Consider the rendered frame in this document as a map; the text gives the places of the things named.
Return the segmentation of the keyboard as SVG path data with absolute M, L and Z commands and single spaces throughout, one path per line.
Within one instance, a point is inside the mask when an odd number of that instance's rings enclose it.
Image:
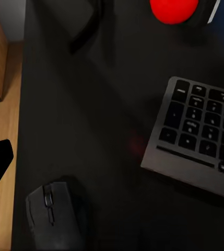
M 224 197 L 224 88 L 173 76 L 141 165 Z

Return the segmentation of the mouse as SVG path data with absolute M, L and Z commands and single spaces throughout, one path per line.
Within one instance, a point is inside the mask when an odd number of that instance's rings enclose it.
M 33 251 L 87 251 L 87 208 L 68 183 L 39 187 L 28 196 L 26 212 Z

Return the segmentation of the monitor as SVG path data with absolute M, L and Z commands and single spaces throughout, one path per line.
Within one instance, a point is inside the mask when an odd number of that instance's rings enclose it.
M 66 44 L 69 55 L 88 39 L 99 19 L 99 0 L 95 0 L 95 10 L 80 33 Z M 162 23 L 176 25 L 185 22 L 193 29 L 211 24 L 220 0 L 150 0 L 152 12 Z

